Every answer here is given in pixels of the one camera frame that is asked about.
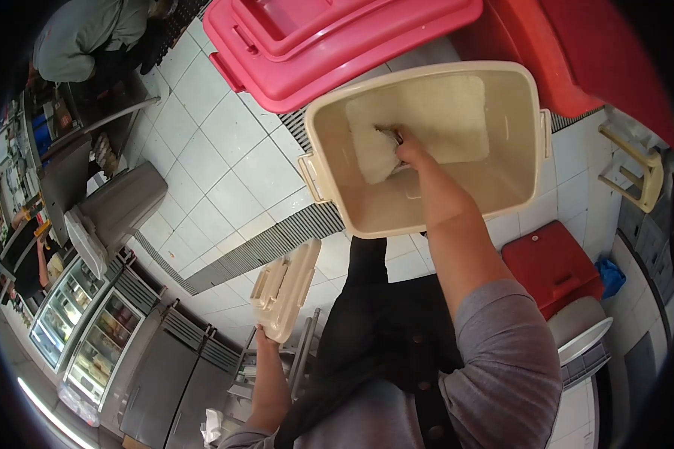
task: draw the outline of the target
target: gray sleeve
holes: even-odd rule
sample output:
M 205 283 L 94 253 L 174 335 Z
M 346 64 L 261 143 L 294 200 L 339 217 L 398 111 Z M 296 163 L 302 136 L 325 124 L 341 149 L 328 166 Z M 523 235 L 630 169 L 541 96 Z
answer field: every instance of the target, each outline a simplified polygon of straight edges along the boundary
M 227 436 L 218 449 L 274 449 L 274 435 L 244 425 Z
M 554 339 L 536 303 L 514 280 L 470 293 L 455 317 L 464 368 L 440 389 L 465 447 L 544 448 L 562 383 Z

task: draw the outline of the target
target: plastic stool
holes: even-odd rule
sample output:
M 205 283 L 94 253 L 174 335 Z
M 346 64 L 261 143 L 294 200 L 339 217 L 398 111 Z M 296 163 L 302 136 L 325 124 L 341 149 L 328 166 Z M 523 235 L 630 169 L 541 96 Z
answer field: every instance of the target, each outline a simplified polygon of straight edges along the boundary
M 619 167 L 619 173 L 636 185 L 641 190 L 641 195 L 638 198 L 634 197 L 631 193 L 602 175 L 599 175 L 597 179 L 622 194 L 624 198 L 636 204 L 642 211 L 646 213 L 651 212 L 654 209 L 656 201 L 659 199 L 661 185 L 664 182 L 664 168 L 661 165 L 661 155 L 653 149 L 649 150 L 648 155 L 644 155 L 604 125 L 599 126 L 599 132 L 617 144 L 619 148 L 623 149 L 642 167 L 644 172 L 642 177 L 638 177 L 623 166 Z

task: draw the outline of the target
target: white lid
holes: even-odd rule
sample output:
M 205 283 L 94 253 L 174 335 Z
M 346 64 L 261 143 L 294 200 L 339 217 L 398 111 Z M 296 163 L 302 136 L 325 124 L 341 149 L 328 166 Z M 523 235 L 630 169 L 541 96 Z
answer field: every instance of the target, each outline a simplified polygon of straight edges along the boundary
M 264 327 L 268 338 L 284 343 L 295 328 L 321 247 L 322 241 L 311 238 L 260 271 L 250 303 L 255 321 Z
M 65 212 L 65 227 L 67 235 L 70 236 L 72 246 L 82 257 L 82 260 L 88 265 L 90 271 L 95 274 L 99 280 L 103 274 L 108 271 L 108 251 L 100 243 L 100 240 L 94 232 L 88 232 L 82 225 L 82 214 L 77 206 Z

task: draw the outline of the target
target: black apron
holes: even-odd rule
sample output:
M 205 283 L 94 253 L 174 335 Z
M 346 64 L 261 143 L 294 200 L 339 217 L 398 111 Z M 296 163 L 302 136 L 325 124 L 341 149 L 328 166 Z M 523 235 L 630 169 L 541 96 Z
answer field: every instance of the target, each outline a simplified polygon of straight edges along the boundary
M 427 449 L 460 448 L 438 372 L 463 366 L 436 275 L 346 286 L 330 311 L 305 394 L 280 425 L 274 446 L 291 448 L 368 382 L 386 379 L 414 395 Z

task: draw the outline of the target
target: fluorescent light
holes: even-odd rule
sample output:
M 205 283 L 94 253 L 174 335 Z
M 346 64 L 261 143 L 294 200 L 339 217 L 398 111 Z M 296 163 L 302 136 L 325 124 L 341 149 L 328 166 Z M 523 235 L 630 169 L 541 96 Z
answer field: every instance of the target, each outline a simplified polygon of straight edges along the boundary
M 46 406 L 45 404 L 42 403 L 42 401 L 35 395 L 35 393 L 30 390 L 30 387 L 27 386 L 27 384 L 23 381 L 23 379 L 18 377 L 18 384 L 20 384 L 20 387 L 25 391 L 25 394 L 27 395 L 28 398 L 32 401 L 33 404 L 35 404 L 35 407 L 37 407 L 43 415 L 47 417 L 47 419 L 50 420 L 52 424 L 55 425 L 58 429 L 60 429 L 63 434 L 68 436 L 72 441 L 76 442 L 79 444 L 83 449 L 98 449 L 95 446 L 91 445 L 87 441 L 83 440 L 80 436 L 78 436 L 75 432 L 73 432 L 68 426 L 66 426 L 62 421 L 60 421 L 60 418 L 55 416 Z

